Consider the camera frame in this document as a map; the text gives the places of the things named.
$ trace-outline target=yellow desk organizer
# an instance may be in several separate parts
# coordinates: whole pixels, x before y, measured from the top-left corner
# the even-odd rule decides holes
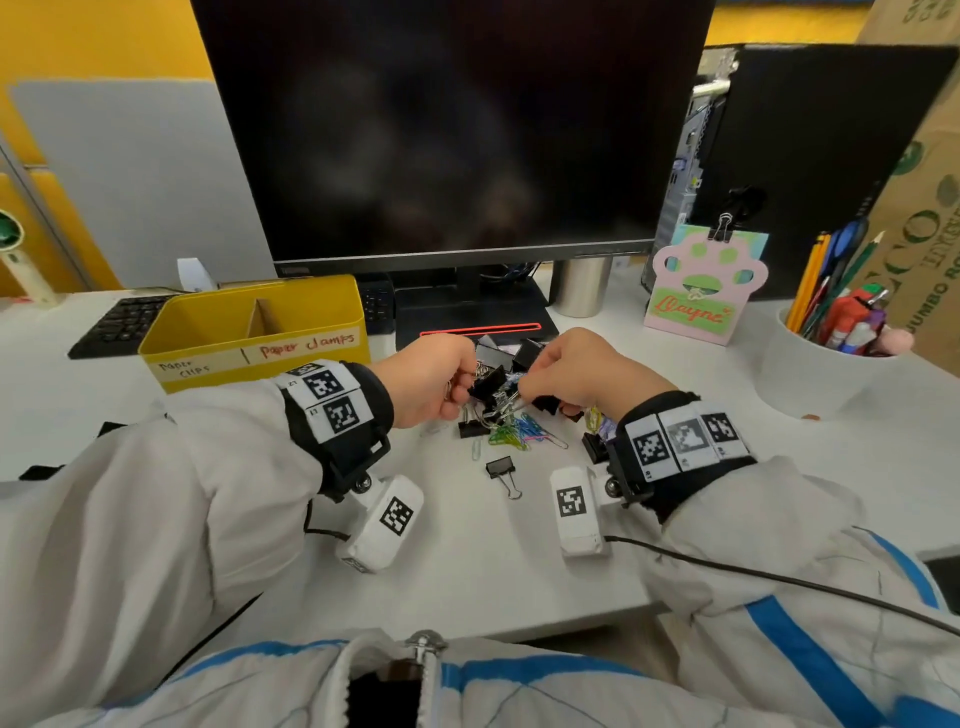
[[[252,381],[314,359],[370,361],[363,306],[353,276],[177,296],[140,344],[168,394]]]

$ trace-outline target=keyboard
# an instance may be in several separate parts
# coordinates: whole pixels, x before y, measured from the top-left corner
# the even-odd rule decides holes
[[[136,354],[160,309],[173,296],[121,299],[67,354],[71,359],[100,359]]]
[[[394,322],[394,285],[387,278],[361,280],[358,277],[360,302],[363,304],[364,321],[367,323],[367,335],[393,333]]]

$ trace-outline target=person's left hand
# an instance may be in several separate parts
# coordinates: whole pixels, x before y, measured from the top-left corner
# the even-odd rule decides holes
[[[477,358],[466,336],[434,333],[369,365],[394,403],[394,427],[456,420],[470,395]]]

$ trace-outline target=computer monitor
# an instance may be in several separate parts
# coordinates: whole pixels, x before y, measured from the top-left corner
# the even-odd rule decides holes
[[[455,266],[397,294],[430,330],[546,317],[476,266],[649,247],[713,10],[192,2],[277,272]]]

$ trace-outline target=person's right hand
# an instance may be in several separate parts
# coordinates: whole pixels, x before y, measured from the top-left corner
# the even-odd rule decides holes
[[[677,389],[585,328],[572,328],[547,344],[518,387],[524,401],[553,395],[567,415],[595,405],[617,422],[638,404]]]

